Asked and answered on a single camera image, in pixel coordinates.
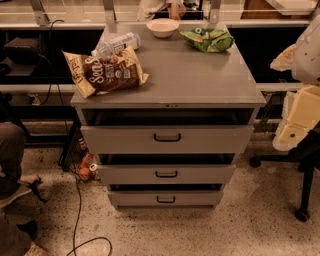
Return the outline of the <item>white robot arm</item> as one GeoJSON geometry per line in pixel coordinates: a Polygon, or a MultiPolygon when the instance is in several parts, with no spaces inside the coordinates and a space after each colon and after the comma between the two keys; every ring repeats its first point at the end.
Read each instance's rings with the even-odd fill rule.
{"type": "Polygon", "coordinates": [[[270,68],[290,70],[292,77],[304,84],[297,92],[286,94],[282,120],[273,139],[275,149],[289,151],[320,122],[320,15],[272,61],[270,68]]]}

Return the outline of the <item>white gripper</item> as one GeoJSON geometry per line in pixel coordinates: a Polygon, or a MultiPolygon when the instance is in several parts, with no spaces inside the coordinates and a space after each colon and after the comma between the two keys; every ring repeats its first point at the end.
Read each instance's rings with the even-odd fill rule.
{"type": "MultiPolygon", "coordinates": [[[[288,46],[270,64],[276,71],[291,70],[296,45],[288,46]]],[[[282,109],[282,119],[276,129],[273,147],[289,151],[296,147],[320,122],[320,88],[304,86],[296,93],[288,92],[282,109]]]]}

